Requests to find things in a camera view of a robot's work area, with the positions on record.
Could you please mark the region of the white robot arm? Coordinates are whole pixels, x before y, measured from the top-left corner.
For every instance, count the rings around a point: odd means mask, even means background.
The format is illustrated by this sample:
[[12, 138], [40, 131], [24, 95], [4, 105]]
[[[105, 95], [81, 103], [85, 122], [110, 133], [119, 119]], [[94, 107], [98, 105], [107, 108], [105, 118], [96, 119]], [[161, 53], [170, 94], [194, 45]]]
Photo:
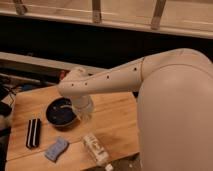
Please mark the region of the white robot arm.
[[213, 61], [187, 48], [157, 53], [59, 83], [79, 114], [85, 96], [132, 91], [142, 171], [213, 171]]

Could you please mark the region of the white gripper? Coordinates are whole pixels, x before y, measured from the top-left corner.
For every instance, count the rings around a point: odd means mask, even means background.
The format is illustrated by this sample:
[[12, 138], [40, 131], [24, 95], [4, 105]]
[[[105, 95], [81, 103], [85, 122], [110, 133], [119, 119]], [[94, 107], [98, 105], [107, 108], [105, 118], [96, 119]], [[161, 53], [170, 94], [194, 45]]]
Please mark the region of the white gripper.
[[72, 108], [80, 120], [88, 122], [92, 119], [92, 112], [94, 109], [92, 98], [89, 95], [77, 96], [71, 98]]

